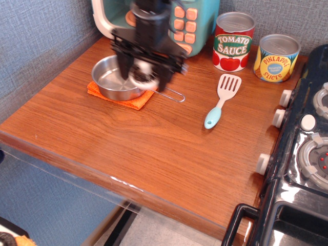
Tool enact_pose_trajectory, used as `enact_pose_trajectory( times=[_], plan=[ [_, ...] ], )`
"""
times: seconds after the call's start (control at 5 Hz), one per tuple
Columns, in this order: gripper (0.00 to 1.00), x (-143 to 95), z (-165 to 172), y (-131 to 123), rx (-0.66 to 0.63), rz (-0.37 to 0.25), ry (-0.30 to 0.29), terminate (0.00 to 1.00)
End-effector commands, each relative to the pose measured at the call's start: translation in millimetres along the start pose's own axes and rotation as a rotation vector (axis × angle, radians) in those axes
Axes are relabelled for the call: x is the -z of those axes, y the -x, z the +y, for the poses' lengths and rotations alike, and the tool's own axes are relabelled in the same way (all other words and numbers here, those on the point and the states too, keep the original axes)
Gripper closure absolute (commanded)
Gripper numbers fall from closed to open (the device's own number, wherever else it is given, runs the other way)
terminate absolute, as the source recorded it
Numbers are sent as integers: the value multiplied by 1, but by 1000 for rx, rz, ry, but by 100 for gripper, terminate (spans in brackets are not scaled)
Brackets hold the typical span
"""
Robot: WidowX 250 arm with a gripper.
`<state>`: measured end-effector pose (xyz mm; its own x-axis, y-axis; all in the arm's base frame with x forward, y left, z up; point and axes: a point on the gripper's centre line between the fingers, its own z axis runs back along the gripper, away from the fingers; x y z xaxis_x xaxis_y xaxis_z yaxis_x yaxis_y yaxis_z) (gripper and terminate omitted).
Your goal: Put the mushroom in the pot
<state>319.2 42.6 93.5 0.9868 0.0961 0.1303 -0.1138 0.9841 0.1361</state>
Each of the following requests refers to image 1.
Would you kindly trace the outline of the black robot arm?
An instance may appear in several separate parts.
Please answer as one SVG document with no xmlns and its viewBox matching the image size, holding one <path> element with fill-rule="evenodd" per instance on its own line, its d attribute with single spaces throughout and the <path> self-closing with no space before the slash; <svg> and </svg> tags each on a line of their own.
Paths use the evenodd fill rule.
<svg viewBox="0 0 328 246">
<path fill-rule="evenodd" d="M 173 74 L 185 69 L 187 52 L 169 37 L 171 10 L 171 1 L 133 1 L 136 27 L 112 30 L 112 48 L 123 79 L 140 60 L 151 65 L 150 74 L 158 79 L 158 89 L 163 91 Z"/>
</svg>

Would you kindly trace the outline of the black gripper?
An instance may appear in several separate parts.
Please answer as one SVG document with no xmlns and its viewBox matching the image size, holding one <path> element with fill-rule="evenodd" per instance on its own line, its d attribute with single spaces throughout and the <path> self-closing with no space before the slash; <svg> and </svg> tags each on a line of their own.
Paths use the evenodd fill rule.
<svg viewBox="0 0 328 246">
<path fill-rule="evenodd" d="M 169 37 L 170 12 L 151 14 L 134 13 L 134 29 L 115 28 L 112 30 L 112 48 L 117 55 L 120 74 L 128 79 L 135 59 L 156 66 L 159 80 L 158 90 L 163 91 L 175 72 L 183 73 L 186 68 L 184 59 L 187 52 Z"/>
</svg>

